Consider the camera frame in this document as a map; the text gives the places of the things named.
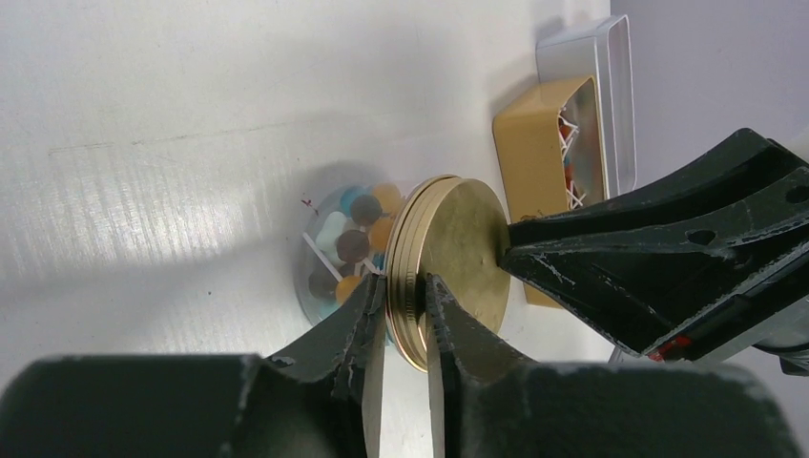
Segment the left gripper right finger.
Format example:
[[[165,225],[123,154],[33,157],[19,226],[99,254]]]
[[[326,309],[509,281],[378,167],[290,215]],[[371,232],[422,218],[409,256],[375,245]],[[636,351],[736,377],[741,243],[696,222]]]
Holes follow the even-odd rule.
[[[425,280],[425,317],[435,456],[569,456],[556,367],[482,325],[435,274]]]

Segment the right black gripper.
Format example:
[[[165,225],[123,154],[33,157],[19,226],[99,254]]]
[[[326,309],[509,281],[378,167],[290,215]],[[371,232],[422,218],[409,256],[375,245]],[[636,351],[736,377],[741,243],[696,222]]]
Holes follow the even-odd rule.
[[[808,171],[668,224],[510,248],[513,277],[634,356],[719,364],[752,347],[808,376]]]

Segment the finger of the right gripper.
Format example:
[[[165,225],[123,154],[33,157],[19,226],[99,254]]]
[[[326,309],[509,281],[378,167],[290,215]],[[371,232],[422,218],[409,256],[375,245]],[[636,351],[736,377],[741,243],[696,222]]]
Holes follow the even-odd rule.
[[[513,248],[668,224],[706,215],[764,189],[808,162],[742,128],[673,173],[582,209],[509,226]]]

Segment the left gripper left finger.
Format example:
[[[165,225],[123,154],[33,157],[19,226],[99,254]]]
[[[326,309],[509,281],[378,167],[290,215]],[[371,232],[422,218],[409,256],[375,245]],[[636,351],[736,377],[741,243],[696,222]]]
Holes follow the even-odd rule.
[[[336,312],[266,358],[252,390],[253,456],[379,456],[385,298],[385,278],[364,277]]]

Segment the clear plastic jar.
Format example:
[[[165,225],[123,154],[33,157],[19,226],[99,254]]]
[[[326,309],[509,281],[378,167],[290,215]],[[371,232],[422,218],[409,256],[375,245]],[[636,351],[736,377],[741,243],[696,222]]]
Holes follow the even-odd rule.
[[[407,190],[396,182],[350,182],[304,196],[294,287],[313,325],[336,312],[369,274],[382,274]]]

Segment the gold jar lid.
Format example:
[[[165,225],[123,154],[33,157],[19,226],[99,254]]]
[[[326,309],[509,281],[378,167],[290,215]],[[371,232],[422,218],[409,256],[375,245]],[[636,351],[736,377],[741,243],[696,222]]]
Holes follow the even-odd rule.
[[[416,186],[396,217],[385,254],[387,329],[402,357],[427,370],[427,275],[440,276],[458,303],[500,331],[510,277],[498,262],[509,245],[502,204],[483,181],[445,175]]]

